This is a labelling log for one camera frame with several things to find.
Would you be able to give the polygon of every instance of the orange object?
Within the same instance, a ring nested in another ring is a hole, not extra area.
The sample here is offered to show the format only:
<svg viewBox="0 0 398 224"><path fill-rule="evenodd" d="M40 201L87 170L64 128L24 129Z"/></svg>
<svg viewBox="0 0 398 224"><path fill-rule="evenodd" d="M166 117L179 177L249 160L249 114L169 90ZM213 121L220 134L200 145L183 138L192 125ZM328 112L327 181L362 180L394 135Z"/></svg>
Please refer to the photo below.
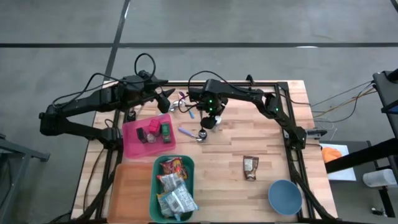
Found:
<svg viewBox="0 0 398 224"><path fill-rule="evenodd" d="M333 149L333 148L330 148L330 147L324 147L322 149L322 158L323 158L323 161L325 163L330 162L330 161L335 160L335 159L338 159L341 156L343 156L343 155L337 149Z"/></svg>
<svg viewBox="0 0 398 224"><path fill-rule="evenodd" d="M151 163L120 164L116 168L108 223L148 223Z"/></svg>

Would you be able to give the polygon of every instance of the white container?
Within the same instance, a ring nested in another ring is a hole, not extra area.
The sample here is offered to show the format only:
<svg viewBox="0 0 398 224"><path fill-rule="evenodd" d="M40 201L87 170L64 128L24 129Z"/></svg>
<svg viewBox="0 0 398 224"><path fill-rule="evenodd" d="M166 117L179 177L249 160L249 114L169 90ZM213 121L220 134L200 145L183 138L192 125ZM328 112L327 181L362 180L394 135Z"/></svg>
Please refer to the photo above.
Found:
<svg viewBox="0 0 398 224"><path fill-rule="evenodd" d="M217 122L216 122L216 125L214 125L214 127L212 129L212 131L214 131L214 132L218 131L218 128L220 127L221 116L215 116L215 119L216 119Z"/></svg>
<svg viewBox="0 0 398 224"><path fill-rule="evenodd" d="M380 187L397 184L396 178L394 177L394 173L392 173L391 169L369 172L364 174L362 179L368 187Z"/></svg>

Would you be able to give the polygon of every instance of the teal plastic bin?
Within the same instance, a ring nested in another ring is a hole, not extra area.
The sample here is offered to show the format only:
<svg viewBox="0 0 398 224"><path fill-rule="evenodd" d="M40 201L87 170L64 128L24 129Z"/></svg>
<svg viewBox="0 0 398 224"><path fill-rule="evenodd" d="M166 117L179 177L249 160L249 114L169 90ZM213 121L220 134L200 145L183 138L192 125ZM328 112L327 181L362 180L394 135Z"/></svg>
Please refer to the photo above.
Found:
<svg viewBox="0 0 398 224"><path fill-rule="evenodd" d="M164 155L160 156L154 162L154 168L152 170L152 182L150 183L150 202L149 202L149 214L153 221L157 223L179 223L188 221L193 212L187 212L182 214L181 221L177 221L175 218L165 218L160 211L160 205L157 201L156 194L164 193L163 186L160 181L156 178L157 175L163 175L163 168L160 165L161 162L165 162L170 159L170 157L181 157L182 163L187 170L188 179L185 180L185 185L188 191L191 193L193 198L193 173L195 170L195 164L189 156L183 155Z"/></svg>

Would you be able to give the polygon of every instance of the paper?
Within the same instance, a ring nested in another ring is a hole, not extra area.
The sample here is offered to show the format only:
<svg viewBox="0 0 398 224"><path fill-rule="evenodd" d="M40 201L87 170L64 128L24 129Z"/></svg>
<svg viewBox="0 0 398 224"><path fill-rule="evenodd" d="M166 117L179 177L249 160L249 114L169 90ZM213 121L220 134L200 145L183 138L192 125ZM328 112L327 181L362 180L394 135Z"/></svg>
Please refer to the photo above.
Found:
<svg viewBox="0 0 398 224"><path fill-rule="evenodd" d="M345 145L336 145L336 144L320 144L322 147L331 147L333 149L337 149L341 152L341 155L346 156L349 154L348 148ZM350 180L356 181L354 168L348 168L345 170L333 172L328 174L329 180Z"/></svg>

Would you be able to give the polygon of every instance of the blue bowl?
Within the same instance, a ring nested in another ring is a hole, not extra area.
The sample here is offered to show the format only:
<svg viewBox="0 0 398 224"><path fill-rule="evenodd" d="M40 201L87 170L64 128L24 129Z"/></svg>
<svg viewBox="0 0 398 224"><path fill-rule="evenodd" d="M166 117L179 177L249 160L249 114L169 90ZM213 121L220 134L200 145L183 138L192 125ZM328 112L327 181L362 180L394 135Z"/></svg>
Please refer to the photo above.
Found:
<svg viewBox="0 0 398 224"><path fill-rule="evenodd" d="M281 215L294 215L302 206L299 188L288 180L277 180L268 190L272 208Z"/></svg>

